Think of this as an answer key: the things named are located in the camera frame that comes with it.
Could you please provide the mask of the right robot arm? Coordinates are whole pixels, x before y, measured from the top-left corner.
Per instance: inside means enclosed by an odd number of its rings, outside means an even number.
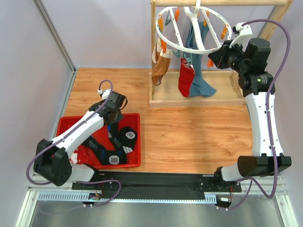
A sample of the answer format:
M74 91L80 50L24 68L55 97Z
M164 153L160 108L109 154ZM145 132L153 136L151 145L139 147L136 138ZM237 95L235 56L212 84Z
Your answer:
M208 55L217 68L231 68L238 73L253 133L250 156L239 156L236 164L217 168L223 181L274 176L292 164L291 157L284 155L276 130L275 88L269 87L274 77L265 70L270 51L269 41L252 38L246 50L226 40L219 50Z

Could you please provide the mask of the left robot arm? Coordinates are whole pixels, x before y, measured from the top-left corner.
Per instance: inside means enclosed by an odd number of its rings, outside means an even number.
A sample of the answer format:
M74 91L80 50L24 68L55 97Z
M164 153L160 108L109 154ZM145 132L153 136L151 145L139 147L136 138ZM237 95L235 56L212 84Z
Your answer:
M126 96L107 90L102 101L93 104L68 130L47 141L42 139L36 148L35 159L30 163L35 173L48 183L62 186L66 182L91 183L97 170L86 164L70 162L73 152L93 133L104 126L120 121L121 109L127 103Z

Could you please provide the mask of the teal clip gripped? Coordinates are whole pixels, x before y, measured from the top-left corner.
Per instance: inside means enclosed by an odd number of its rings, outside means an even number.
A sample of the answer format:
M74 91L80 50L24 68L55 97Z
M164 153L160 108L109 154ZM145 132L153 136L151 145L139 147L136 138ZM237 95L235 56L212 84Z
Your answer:
M186 60L187 65L192 68L192 53L183 52L183 58Z

